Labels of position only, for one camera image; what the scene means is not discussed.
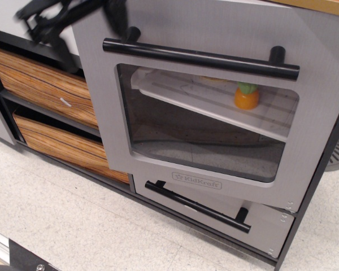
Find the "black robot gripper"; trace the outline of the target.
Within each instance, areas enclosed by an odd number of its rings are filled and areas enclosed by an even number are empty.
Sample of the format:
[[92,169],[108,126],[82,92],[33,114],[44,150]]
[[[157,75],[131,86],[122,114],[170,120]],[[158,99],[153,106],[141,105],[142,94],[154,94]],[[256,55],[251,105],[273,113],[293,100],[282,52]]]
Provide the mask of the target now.
[[[56,5],[59,12],[46,17],[42,13]],[[61,32],[71,24],[102,8],[111,29],[115,33],[125,33],[128,28],[126,0],[107,1],[30,1],[16,12],[15,17],[27,26],[27,32],[35,43],[51,44],[62,68],[76,73],[78,67],[66,42],[60,38]]]

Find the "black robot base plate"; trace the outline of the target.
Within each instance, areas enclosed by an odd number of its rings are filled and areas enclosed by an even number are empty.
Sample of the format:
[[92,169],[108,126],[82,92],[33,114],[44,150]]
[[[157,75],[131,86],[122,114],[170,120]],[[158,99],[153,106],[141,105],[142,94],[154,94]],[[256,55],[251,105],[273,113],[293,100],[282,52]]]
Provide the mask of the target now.
[[0,260],[4,262],[0,264],[0,270],[58,270],[11,239],[0,242]]

